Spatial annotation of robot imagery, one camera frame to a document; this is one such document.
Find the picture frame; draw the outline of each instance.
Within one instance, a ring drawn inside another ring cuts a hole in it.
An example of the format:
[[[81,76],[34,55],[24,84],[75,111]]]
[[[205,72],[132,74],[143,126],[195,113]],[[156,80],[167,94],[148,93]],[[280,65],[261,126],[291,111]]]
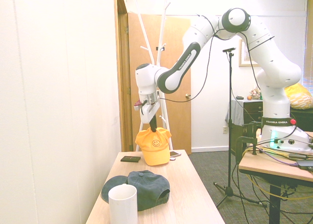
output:
[[[260,66],[252,58],[251,58],[251,61],[252,61],[252,65],[254,67]],[[251,66],[248,49],[247,49],[247,46],[246,46],[243,39],[239,39],[239,66],[240,67],[250,67]]]

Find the franka emika robot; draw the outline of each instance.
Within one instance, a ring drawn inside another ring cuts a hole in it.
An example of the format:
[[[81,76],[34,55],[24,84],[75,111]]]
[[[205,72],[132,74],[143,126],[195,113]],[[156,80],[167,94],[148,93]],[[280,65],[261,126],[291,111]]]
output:
[[[309,146],[310,137],[293,125],[290,101],[284,90],[300,80],[301,68],[278,49],[261,19],[250,16],[241,8],[229,9],[222,17],[199,16],[184,34],[183,54],[171,69],[151,64],[137,67],[136,83],[143,103],[141,122],[149,124],[155,120],[160,107],[157,87],[163,93],[175,92],[201,49],[213,36],[229,40],[235,35],[244,40],[250,56],[262,67],[256,80],[263,97],[262,142],[267,142],[263,145],[281,150],[313,151]]]

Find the white cup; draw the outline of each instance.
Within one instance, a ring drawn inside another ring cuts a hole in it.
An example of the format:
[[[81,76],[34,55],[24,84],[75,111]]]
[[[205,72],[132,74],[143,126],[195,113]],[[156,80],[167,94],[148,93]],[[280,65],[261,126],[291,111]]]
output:
[[[109,191],[111,224],[137,224],[137,189],[128,184]]]

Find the smiley face logo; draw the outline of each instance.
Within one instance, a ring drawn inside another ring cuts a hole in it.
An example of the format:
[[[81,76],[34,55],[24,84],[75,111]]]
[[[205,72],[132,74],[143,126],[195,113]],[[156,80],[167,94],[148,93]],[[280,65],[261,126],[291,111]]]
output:
[[[159,145],[160,145],[160,141],[159,140],[153,140],[152,141],[152,146],[158,147]]]

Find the baseboard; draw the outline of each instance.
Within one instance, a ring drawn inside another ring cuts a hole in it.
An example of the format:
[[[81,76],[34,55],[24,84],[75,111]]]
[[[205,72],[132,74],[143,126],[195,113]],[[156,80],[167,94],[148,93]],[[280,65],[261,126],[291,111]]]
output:
[[[228,151],[228,146],[191,148],[192,153],[196,153],[196,152],[221,152],[221,151]]]

